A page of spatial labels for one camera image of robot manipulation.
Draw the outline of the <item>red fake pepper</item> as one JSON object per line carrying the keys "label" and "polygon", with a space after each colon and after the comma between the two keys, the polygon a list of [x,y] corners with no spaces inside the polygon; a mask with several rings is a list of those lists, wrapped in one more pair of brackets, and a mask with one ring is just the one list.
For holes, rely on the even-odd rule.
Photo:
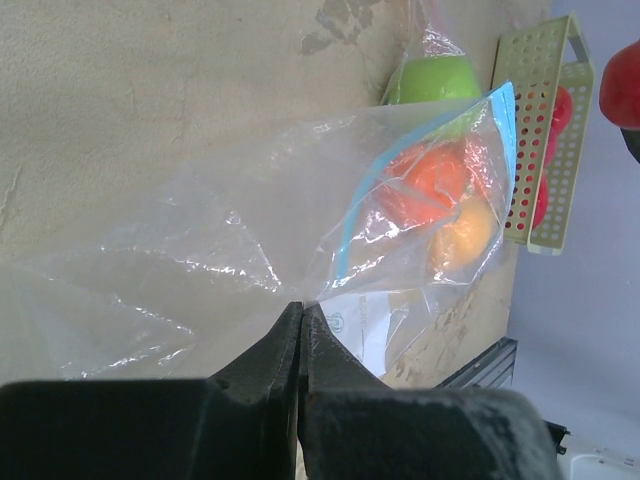
{"label": "red fake pepper", "polygon": [[542,172],[536,198],[532,229],[535,230],[544,220],[549,203],[549,192],[546,173]]}

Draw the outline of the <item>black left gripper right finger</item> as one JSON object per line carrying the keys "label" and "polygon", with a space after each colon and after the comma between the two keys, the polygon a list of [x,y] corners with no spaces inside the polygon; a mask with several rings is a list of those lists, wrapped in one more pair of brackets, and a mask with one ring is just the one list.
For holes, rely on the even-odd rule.
{"label": "black left gripper right finger", "polygon": [[298,438],[311,479],[557,479],[548,428],[522,395],[393,389],[305,309]]}

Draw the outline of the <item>red fake apple with stem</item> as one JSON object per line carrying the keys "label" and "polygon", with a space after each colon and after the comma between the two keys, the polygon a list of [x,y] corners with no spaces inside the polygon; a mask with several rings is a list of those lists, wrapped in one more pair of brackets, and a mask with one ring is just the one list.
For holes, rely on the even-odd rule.
{"label": "red fake apple with stem", "polygon": [[546,142],[546,149],[543,159],[543,166],[547,168],[550,163],[553,161],[557,148],[558,148],[558,137],[559,133],[555,129],[551,129],[549,131],[549,135]]}

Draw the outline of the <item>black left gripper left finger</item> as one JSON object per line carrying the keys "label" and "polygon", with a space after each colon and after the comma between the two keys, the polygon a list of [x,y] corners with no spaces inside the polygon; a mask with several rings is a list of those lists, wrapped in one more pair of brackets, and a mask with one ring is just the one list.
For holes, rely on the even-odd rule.
{"label": "black left gripper left finger", "polygon": [[303,306],[207,378],[1,390],[5,479],[291,479]]}

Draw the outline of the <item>clear bag blue zipper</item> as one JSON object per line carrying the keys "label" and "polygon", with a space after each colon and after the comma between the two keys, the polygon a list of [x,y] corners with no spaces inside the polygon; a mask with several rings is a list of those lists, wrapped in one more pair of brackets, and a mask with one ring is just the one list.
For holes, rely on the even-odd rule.
{"label": "clear bag blue zipper", "polygon": [[462,101],[387,105],[303,121],[184,162],[1,269],[1,380],[197,377],[260,339],[292,301],[318,302],[331,332],[385,374],[436,318],[502,262],[434,284],[410,237],[396,248],[361,219],[356,260],[335,253],[373,161]]}

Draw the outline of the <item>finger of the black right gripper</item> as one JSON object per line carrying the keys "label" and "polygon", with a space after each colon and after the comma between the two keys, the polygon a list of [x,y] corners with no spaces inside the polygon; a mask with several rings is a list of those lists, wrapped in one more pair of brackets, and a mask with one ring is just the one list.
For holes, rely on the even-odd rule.
{"label": "finger of the black right gripper", "polygon": [[640,131],[620,129],[626,148],[631,156],[640,163]]}

